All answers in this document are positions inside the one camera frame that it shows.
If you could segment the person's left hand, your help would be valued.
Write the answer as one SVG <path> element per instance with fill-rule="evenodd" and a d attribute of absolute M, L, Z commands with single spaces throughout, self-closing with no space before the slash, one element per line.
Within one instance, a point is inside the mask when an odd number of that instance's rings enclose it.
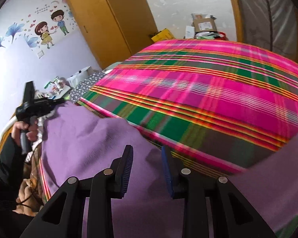
<path fill-rule="evenodd" d="M 19 147 L 21 147 L 21 131 L 28 131 L 26 133 L 27 139 L 31 142 L 35 142 L 38 139 L 38 121 L 34 120 L 32 125 L 28 125 L 23 121 L 14 123 L 11 137 Z"/>

